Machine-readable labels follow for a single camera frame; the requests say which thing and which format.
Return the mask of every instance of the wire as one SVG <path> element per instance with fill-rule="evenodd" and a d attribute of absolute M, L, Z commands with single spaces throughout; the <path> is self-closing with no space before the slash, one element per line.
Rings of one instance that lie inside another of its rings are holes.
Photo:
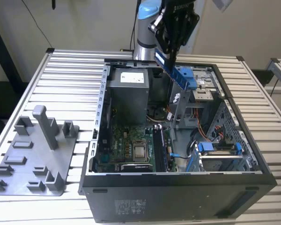
<path fill-rule="evenodd" d="M 198 119 L 198 128 L 199 128 L 200 134 L 202 135 L 202 137 L 203 137 L 206 141 L 210 142 L 211 140 L 210 140 L 209 138 L 207 138 L 207 136 L 205 135 L 205 133 L 204 133 L 202 127 L 201 127 L 200 120 L 199 120 L 198 108 L 196 108 L 196 115 L 197 115 L 197 119 Z"/>
<path fill-rule="evenodd" d="M 279 79 L 277 79 L 277 81 L 276 81 L 275 85 L 273 86 L 273 89 L 272 89 L 272 92 L 271 92 L 270 96 L 272 96 L 272 94 L 273 94 L 273 92 L 274 92 L 274 89 L 275 89 L 275 87 L 276 87 L 276 85 L 277 85 L 278 81 L 279 81 Z"/>
<path fill-rule="evenodd" d="M 149 120 L 151 120 L 151 121 L 153 121 L 153 122 L 155 122 L 155 123 L 161 123 L 161 122 L 165 122 L 165 121 L 166 121 L 166 120 L 155 120 L 155 119 L 149 117 L 148 115 L 146 115 L 146 116 L 147 116 L 147 118 L 148 118 Z"/>
<path fill-rule="evenodd" d="M 132 29 L 131 38 L 130 38 L 129 50 L 131 50 L 132 38 L 133 38 L 133 45 L 134 45 L 134 49 L 135 49 L 135 24 L 136 24 L 136 16 L 138 14 L 140 4 L 141 4 L 141 0 L 137 0 L 136 9 L 135 9 L 135 16 L 134 16 L 134 23 L 133 23 L 133 29 Z"/>
<path fill-rule="evenodd" d="M 51 43 L 50 43 L 50 41 L 49 41 L 48 38 L 46 37 L 46 35 L 43 33 L 43 31 L 42 31 L 42 30 L 40 29 L 40 27 L 38 26 L 37 21 L 35 20 L 34 16 L 33 16 L 32 13 L 30 12 L 30 10 L 29 10 L 28 6 L 26 5 L 26 3 L 24 2 L 24 0 L 21 0 L 21 1 L 23 2 L 23 4 L 25 5 L 25 7 L 27 8 L 28 12 L 30 13 L 32 19 L 34 20 L 34 22 L 35 22 L 35 24 L 36 24 L 36 26 L 37 26 L 37 28 L 42 32 L 43 36 L 46 38 L 46 40 L 47 40 L 48 44 L 50 45 L 50 47 L 53 48 L 52 45 L 51 45 Z"/>

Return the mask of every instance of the metal chassis frame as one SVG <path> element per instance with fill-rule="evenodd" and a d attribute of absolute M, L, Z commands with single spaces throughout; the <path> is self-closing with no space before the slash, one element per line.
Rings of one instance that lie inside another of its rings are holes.
<path fill-rule="evenodd" d="M 130 60 L 109 60 L 116 62 L 121 61 L 124 63 L 130 62 Z M 265 160 L 263 159 L 260 150 L 254 141 L 241 113 L 239 108 L 237 107 L 236 103 L 232 98 L 232 94 L 228 89 L 228 86 L 222 77 L 218 67 L 214 64 L 202 64 L 202 63 L 182 63 L 184 65 L 201 65 L 201 66 L 209 66 L 212 67 L 221 86 L 223 92 L 225 93 L 225 97 L 228 100 L 231 108 L 233 109 L 237 120 L 239 121 L 239 125 L 242 128 L 244 134 L 247 137 L 251 148 L 253 149 L 255 156 L 258 160 L 259 166 L 263 174 L 254 174 L 254 173 L 223 173 L 223 174 L 215 174 L 212 172 L 206 173 L 152 173 L 146 174 L 146 176 L 142 176 L 141 173 L 134 173 L 134 174 L 96 174 L 88 172 L 88 166 L 85 166 L 86 159 L 84 159 L 83 170 L 81 174 L 81 182 L 80 187 L 83 189 L 83 192 L 86 194 L 88 202 L 91 204 L 93 201 L 90 200 L 91 196 L 94 195 L 95 192 L 107 193 L 107 189 L 117 188 L 117 187 L 143 187 L 147 191 L 151 188 L 156 186 L 162 187 L 170 187 L 170 186 L 201 186 L 201 185 L 208 185 L 210 187 L 216 187 L 217 185 L 248 185 L 246 189 L 248 190 L 252 188 L 256 191 L 255 195 L 250 196 L 249 198 L 245 199 L 238 199 L 233 201 L 241 201 L 241 206 L 237 208 L 233 213 L 227 215 L 227 212 L 219 212 L 215 215 L 218 218 L 236 218 L 241 215 L 247 208 L 249 208 L 252 204 L 254 204 L 259 198 L 265 195 L 268 191 L 270 191 L 274 186 L 277 185 L 274 176 L 271 174 Z"/>

